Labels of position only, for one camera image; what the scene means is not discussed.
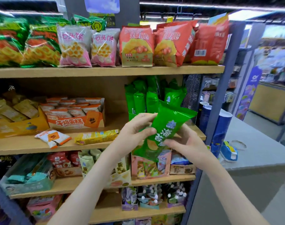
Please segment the right hand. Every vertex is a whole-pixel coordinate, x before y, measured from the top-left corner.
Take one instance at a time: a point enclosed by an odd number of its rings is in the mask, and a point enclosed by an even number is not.
[[[210,164],[218,161],[188,125],[183,124],[177,133],[181,138],[166,139],[164,144],[184,155],[196,167],[206,171]]]

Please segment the hand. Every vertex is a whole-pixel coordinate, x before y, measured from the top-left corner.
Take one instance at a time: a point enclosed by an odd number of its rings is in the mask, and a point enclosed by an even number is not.
[[[196,165],[201,170],[207,170],[208,165],[213,161],[218,161],[215,156],[207,149],[204,142],[198,137],[197,133],[189,128],[186,124],[183,124],[178,131],[179,137],[172,139],[166,139],[164,143],[180,152],[190,162]]]
[[[110,144],[114,152],[118,153],[119,158],[130,153],[137,145],[148,136],[157,133],[155,128],[145,128],[151,125],[151,122],[157,116],[157,113],[140,113],[131,121],[125,124],[118,137]]]

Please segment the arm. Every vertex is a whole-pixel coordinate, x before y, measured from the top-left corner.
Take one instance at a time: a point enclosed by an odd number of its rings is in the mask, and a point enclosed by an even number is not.
[[[139,114],[124,126],[118,137],[101,154],[80,185],[49,220],[48,225],[88,224],[99,196],[116,164],[142,140],[156,133],[155,128],[146,128],[138,132],[141,128],[148,126],[156,115]]]
[[[269,225],[196,132],[184,124],[178,134],[182,138],[165,140],[164,143],[207,173],[231,224]]]

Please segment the mesh panel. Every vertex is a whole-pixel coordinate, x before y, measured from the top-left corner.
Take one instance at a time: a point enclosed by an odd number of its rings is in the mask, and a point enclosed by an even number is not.
[[[202,74],[190,74],[184,77],[184,85],[187,95],[183,100],[182,107],[197,111],[199,107],[199,93],[201,90]]]

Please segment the background shelves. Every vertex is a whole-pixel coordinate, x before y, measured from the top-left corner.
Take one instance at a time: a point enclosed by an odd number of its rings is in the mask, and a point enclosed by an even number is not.
[[[184,206],[167,208],[162,203],[160,209],[148,209],[138,207],[138,211],[122,211],[121,195],[119,193],[107,193],[103,200],[99,201],[93,211],[88,224],[107,223],[134,218],[152,217],[163,214],[185,213]],[[44,223],[36,223],[36,225],[46,225]]]
[[[83,150],[83,149],[93,149],[93,148],[106,148],[112,143],[112,141],[101,142],[90,145],[79,145],[74,142],[75,137],[81,132],[94,132],[94,131],[105,131],[122,129],[123,126],[128,122],[129,116],[125,113],[120,114],[107,114],[106,124],[104,128],[87,128],[87,129],[72,129],[60,131],[66,133],[72,137],[70,141],[64,145],[56,148],[50,149],[48,144],[43,142],[41,139],[34,138],[31,136],[13,136],[9,138],[0,139],[0,155],[18,155],[27,153],[40,153],[40,152],[56,152],[56,151],[73,151],[73,150]],[[191,129],[197,132],[198,136],[205,140],[206,136],[201,132],[201,130],[195,126],[191,125]]]
[[[222,65],[184,65],[178,68],[164,66],[129,68],[0,68],[0,78],[205,74],[223,73],[224,68]]]
[[[192,181],[195,180],[195,178],[196,178],[195,175],[170,175],[163,178],[135,180],[131,182],[131,185],[141,186],[141,185],[162,184],[162,183],[177,182],[177,181]],[[10,195],[9,197],[11,199],[15,199],[15,198],[38,197],[38,196],[46,196],[46,195],[62,194],[62,193],[72,193],[82,180],[83,180],[82,176],[57,178],[55,179],[53,188],[48,191],[15,194],[15,195]]]

